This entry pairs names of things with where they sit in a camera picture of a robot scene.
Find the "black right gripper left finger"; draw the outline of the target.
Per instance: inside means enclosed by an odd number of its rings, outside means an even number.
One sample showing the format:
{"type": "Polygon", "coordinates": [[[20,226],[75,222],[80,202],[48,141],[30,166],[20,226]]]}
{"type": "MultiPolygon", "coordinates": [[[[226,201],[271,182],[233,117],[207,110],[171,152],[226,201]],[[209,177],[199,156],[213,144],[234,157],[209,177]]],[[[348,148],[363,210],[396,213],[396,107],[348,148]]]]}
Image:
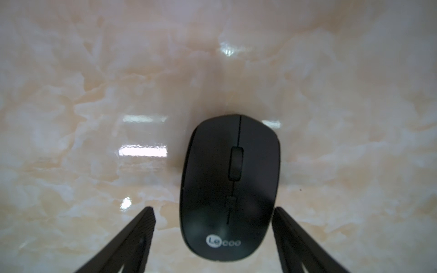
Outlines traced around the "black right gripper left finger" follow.
{"type": "Polygon", "coordinates": [[[156,219],[145,207],[78,273],[144,273],[156,219]]]}

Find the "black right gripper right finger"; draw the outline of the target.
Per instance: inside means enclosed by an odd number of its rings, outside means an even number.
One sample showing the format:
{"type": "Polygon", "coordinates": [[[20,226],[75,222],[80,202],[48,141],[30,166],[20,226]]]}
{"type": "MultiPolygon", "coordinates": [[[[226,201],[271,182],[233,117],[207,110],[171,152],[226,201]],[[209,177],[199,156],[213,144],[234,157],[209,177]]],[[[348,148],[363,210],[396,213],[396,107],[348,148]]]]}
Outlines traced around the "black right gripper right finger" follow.
{"type": "Polygon", "coordinates": [[[347,273],[283,208],[272,218],[275,243],[284,273],[347,273]]]}

